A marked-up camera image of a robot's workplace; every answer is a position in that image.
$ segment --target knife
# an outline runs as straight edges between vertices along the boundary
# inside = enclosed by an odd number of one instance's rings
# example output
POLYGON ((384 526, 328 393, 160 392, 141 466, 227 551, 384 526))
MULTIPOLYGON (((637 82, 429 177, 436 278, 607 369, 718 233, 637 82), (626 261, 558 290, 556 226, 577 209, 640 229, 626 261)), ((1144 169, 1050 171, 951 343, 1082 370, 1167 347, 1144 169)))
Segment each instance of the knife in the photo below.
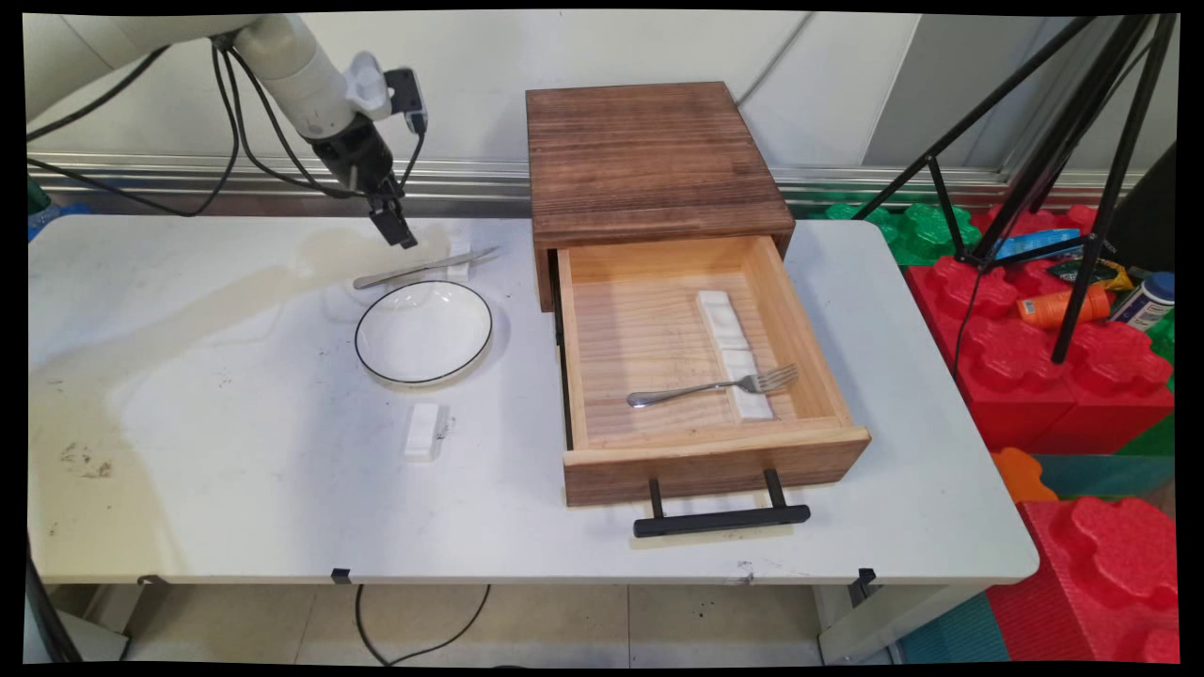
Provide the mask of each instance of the knife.
POLYGON ((455 257, 448 257, 445 259, 439 259, 437 261, 430 261, 430 263, 425 263, 425 264, 418 264, 417 266, 403 267, 401 270, 395 270, 393 272, 385 272, 385 273, 380 273, 380 275, 370 275, 367 277, 358 277, 358 278, 355 278, 354 282, 352 282, 352 287, 354 287, 356 289, 367 289, 368 287, 376 287, 377 284, 380 284, 382 282, 388 282, 388 281, 393 279, 394 277, 401 277, 403 275, 412 275, 412 273, 415 273, 415 272, 421 272, 424 270, 432 270, 432 269, 436 269, 436 267, 454 266, 456 264, 462 264, 462 263, 471 261, 473 259, 479 259, 480 257, 484 257, 485 254, 491 254, 491 253, 494 253, 496 251, 497 251, 497 247, 488 247, 488 248, 482 249, 479 252, 468 252, 467 254, 458 254, 455 257))

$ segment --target white plate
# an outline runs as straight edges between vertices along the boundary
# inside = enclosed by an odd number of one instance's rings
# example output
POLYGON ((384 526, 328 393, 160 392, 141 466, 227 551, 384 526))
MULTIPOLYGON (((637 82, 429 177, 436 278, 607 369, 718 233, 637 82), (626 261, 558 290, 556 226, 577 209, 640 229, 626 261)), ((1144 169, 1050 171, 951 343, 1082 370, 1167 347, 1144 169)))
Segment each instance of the white plate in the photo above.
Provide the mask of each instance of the white plate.
POLYGON ((380 378, 430 385, 471 365, 492 331, 492 313, 472 289, 415 282, 368 307, 355 328, 355 352, 380 378))

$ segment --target white block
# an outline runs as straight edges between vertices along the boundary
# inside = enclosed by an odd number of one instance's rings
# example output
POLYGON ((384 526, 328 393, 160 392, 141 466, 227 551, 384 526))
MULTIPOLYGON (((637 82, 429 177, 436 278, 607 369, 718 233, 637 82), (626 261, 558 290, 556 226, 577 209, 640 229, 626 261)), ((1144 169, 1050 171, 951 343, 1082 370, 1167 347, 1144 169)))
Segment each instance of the white block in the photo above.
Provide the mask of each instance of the white block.
POLYGON ((740 320, 736 317, 727 292, 698 292, 698 307, 702 310, 702 319, 707 323, 707 331, 710 332, 710 340, 716 349, 749 349, 749 342, 744 338, 740 320))
POLYGON ((409 429, 406 431, 403 455, 408 461, 432 461, 439 453, 439 424, 442 407, 420 402, 409 410, 409 429))
MULTIPOLYGON (((724 351, 724 370, 727 371, 730 381, 738 381, 749 375, 755 375, 756 359, 751 351, 724 351)), ((773 420, 773 408, 769 407, 769 399, 765 395, 745 393, 731 387, 727 389, 732 405, 740 420, 773 420)))
MULTIPOLYGON (((465 232, 453 232, 448 237, 448 255, 459 257, 460 254, 467 254, 472 251, 472 241, 468 240, 468 235, 465 232)), ((472 261, 466 261, 462 264, 456 264, 454 266, 448 266, 448 282, 468 282, 468 266, 472 261)))

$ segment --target metal fork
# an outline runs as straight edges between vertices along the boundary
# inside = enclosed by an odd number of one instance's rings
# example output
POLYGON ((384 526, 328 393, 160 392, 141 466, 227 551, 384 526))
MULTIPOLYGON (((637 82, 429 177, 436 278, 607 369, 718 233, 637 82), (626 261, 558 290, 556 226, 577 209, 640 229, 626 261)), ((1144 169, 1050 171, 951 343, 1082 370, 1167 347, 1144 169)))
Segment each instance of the metal fork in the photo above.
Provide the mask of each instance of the metal fork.
POLYGON ((720 381, 718 383, 707 383, 706 385, 695 385, 692 388, 680 388, 678 390, 659 390, 655 393, 632 393, 627 395, 627 404, 636 407, 647 407, 648 405, 655 405, 656 402, 663 402, 665 400, 672 400, 673 398, 679 398, 681 395, 689 395, 690 393, 701 393, 703 390, 712 390, 715 388, 727 388, 730 385, 736 385, 745 393, 768 393, 769 390, 777 390, 783 385, 786 385, 795 378, 798 378, 798 366, 787 365, 781 369, 775 369, 773 371, 767 371, 765 373, 750 373, 739 381, 720 381))

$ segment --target plate rim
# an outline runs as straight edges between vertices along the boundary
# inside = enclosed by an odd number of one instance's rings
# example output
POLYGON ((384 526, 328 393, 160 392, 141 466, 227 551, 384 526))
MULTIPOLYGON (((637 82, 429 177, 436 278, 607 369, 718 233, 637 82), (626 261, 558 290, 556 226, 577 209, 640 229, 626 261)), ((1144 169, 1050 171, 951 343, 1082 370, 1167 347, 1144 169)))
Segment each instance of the plate rim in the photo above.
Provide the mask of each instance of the plate rim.
POLYGON ((403 385, 418 385, 418 384, 421 384, 421 383, 430 383, 432 381, 439 381, 439 379, 447 378, 447 377, 456 373, 458 371, 464 370, 465 367, 467 367, 472 363, 477 361, 477 358, 480 357, 480 353, 485 352, 485 348, 489 347, 489 341, 492 337, 494 337, 494 308, 489 307, 489 301, 485 301, 485 298, 482 296, 480 294, 478 294, 476 289, 473 289, 472 287, 468 287, 467 284, 460 284, 459 282, 452 282, 450 279, 419 279, 419 281, 415 281, 415 282, 411 282, 408 284, 402 284, 401 287, 394 289, 393 292, 389 292, 384 296, 380 296, 376 301, 372 301, 372 305, 368 306, 368 308, 366 311, 364 311, 364 314, 360 316, 360 320, 358 323, 355 323, 355 337, 354 337, 353 343, 355 346, 355 357, 359 358, 360 364, 364 365, 364 369, 371 371, 376 376, 378 376, 380 378, 384 378, 385 381, 389 381, 391 383, 401 383, 403 385), (394 294, 396 294, 397 292, 401 292, 402 289, 407 289, 409 287, 415 287, 418 284, 452 284, 454 287, 460 287, 462 289, 468 290, 468 293, 471 293, 473 296, 476 296, 477 299, 479 299, 480 304, 483 306, 485 306, 485 317, 489 318, 489 330, 485 332, 485 340, 480 343, 480 348, 477 349, 477 353, 473 354, 471 358, 468 358, 467 361, 465 361, 460 366, 453 369, 452 371, 449 371, 447 373, 442 373, 439 376, 431 377, 431 378, 424 378, 421 381, 400 381, 397 378, 390 378, 390 377, 380 373, 379 371, 372 369, 368 365, 367 360, 364 359, 364 355, 360 353, 360 328, 364 325, 364 318, 368 317, 368 313, 372 312, 372 308, 377 307, 377 304, 379 304, 380 301, 388 299, 389 296, 393 296, 394 294))

